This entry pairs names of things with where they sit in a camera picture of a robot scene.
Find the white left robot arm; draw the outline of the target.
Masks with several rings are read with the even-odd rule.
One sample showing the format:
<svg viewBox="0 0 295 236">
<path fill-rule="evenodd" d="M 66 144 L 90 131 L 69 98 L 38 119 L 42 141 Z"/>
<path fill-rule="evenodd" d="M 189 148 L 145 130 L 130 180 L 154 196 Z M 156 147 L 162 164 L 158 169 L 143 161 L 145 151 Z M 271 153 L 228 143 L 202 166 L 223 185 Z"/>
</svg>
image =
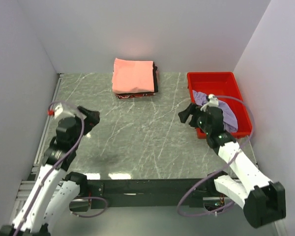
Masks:
<svg viewBox="0 0 295 236">
<path fill-rule="evenodd" d="M 25 204 L 11 224 L 1 227 L 0 236 L 49 236 L 70 202 L 88 194 L 87 176 L 67 171 L 82 137 L 99 124 L 100 113 L 53 102 L 48 115 L 58 120 L 56 134 Z"/>
</svg>

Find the red patterned folded t shirt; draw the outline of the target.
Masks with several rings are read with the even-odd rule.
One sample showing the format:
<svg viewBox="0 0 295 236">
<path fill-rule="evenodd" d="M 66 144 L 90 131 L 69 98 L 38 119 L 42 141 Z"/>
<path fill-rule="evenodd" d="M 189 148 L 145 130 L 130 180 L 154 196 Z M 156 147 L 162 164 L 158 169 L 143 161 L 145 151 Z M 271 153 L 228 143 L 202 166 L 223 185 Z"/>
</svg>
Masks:
<svg viewBox="0 0 295 236">
<path fill-rule="evenodd" d="M 123 94 L 115 94 L 118 99 L 130 99 L 130 98 L 139 98 L 139 97 L 148 97 L 154 96 L 155 92 L 141 92 L 141 93 L 123 93 Z"/>
</svg>

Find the aluminium rail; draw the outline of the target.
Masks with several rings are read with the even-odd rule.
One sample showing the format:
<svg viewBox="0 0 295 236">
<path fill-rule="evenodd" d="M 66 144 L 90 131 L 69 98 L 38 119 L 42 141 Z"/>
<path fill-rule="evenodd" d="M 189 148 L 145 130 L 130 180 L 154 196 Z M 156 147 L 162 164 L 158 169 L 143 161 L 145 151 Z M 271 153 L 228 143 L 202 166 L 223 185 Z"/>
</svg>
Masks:
<svg viewBox="0 0 295 236">
<path fill-rule="evenodd" d="M 36 181 L 33 180 L 23 180 L 21 181 L 16 200 L 25 201 L 30 195 Z"/>
<path fill-rule="evenodd" d="M 58 77 L 58 81 L 57 81 L 56 88 L 55 88 L 55 91 L 54 91 L 54 95 L 53 95 L 53 98 L 52 98 L 52 102 L 54 102 L 56 100 L 56 97 L 57 97 L 57 94 L 58 94 L 58 91 L 59 91 L 59 87 L 60 87 L 60 84 L 61 84 L 61 81 L 62 81 L 62 78 L 63 78 L 64 74 L 60 73 L 60 74 L 58 74 L 58 76 L 59 77 Z M 38 167 L 39 167 L 40 159 L 41 159 L 41 153 L 43 151 L 44 144 L 46 142 L 47 132 L 48 132 L 48 129 L 49 129 L 49 126 L 50 126 L 50 120 L 51 120 L 51 118 L 49 116 L 47 116 L 45 126 L 44 126 L 44 129 L 43 129 L 43 133 L 42 133 L 42 136 L 41 136 L 41 139 L 40 139 L 40 142 L 39 142 L 39 146 L 38 146 L 38 149 L 37 149 L 37 152 L 36 152 L 36 156 L 35 156 L 35 159 L 34 159 L 34 163 L 33 163 L 33 166 L 32 166 L 31 174 L 36 174 L 38 172 Z"/>
</svg>

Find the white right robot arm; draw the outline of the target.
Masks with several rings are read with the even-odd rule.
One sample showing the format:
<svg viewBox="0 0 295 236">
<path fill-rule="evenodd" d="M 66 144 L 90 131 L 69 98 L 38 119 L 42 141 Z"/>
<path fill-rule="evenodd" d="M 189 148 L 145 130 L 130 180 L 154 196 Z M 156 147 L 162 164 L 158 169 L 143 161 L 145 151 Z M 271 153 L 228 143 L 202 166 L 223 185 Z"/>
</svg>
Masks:
<svg viewBox="0 0 295 236">
<path fill-rule="evenodd" d="M 182 123 L 192 118 L 190 126 L 200 128 L 205 133 L 208 146 L 226 162 L 224 168 L 231 168 L 239 179 L 236 182 L 229 175 L 222 174 L 222 170 L 215 171 L 194 184 L 181 198 L 179 206 L 198 186 L 212 179 L 217 192 L 230 198 L 231 204 L 243 209 L 247 222 L 253 228 L 286 217 L 284 186 L 264 175 L 246 156 L 234 136 L 226 131 L 217 96 L 208 95 L 207 102 L 202 106 L 190 103 L 178 116 Z"/>
</svg>

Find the aluminium left side rail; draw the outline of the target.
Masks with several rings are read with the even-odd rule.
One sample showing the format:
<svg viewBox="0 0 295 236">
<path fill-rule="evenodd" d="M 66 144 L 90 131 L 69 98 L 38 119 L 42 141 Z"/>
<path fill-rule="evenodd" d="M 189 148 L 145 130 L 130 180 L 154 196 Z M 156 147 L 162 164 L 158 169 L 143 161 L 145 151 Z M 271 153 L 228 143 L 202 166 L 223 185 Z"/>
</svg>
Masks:
<svg viewBox="0 0 295 236">
<path fill-rule="evenodd" d="M 62 81 L 62 78 L 63 78 L 64 74 L 60 73 L 60 74 L 58 74 L 58 76 L 59 77 L 58 77 L 58 81 L 57 81 L 56 88 L 55 88 L 55 91 L 54 91 L 54 95 L 53 95 L 53 98 L 52 98 L 52 102 L 54 102 L 56 100 L 56 97 L 57 97 L 57 94 L 58 94 L 58 91 L 59 91 L 59 87 L 60 87 L 60 84 L 61 84 L 61 81 Z M 39 167 L 40 159 L 41 159 L 41 153 L 43 151 L 44 144 L 46 142 L 47 132 L 48 132 L 48 129 L 49 129 L 49 126 L 50 126 L 50 120 L 51 120 L 51 118 L 49 116 L 47 116 L 45 126 L 44 126 L 44 129 L 43 129 L 43 133 L 42 133 L 42 136 L 41 136 L 41 139 L 40 139 L 40 142 L 39 142 L 39 146 L 38 146 L 38 149 L 37 149 L 37 152 L 36 152 L 36 156 L 35 156 L 35 159 L 34 159 L 34 163 L 33 163 L 33 166 L 32 166 L 31 174 L 36 174 L 38 172 L 38 167 Z"/>
</svg>

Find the aluminium front rail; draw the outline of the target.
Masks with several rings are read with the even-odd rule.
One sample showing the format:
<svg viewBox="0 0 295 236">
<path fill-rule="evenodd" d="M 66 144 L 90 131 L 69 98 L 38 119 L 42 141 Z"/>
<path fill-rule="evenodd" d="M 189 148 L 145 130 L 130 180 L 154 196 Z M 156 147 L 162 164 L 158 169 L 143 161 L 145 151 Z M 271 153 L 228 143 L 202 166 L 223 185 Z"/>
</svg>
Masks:
<svg viewBox="0 0 295 236">
<path fill-rule="evenodd" d="M 36 181 L 33 180 L 23 180 L 21 181 L 16 200 L 25 201 L 30 195 Z"/>
</svg>

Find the red plastic bin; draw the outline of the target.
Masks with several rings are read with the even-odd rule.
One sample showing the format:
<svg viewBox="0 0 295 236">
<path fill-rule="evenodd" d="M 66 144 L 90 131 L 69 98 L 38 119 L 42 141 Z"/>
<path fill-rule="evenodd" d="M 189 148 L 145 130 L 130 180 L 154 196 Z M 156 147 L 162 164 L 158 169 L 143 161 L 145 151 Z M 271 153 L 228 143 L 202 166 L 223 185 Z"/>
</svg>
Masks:
<svg viewBox="0 0 295 236">
<path fill-rule="evenodd" d="M 202 92 L 206 95 L 214 94 L 221 96 L 220 100 L 226 102 L 236 116 L 238 131 L 232 135 L 243 138 L 250 135 L 252 124 L 246 107 L 235 100 L 226 98 L 231 96 L 242 100 L 240 90 L 232 72 L 188 72 L 188 89 L 191 101 L 195 102 L 193 91 Z"/>
</svg>

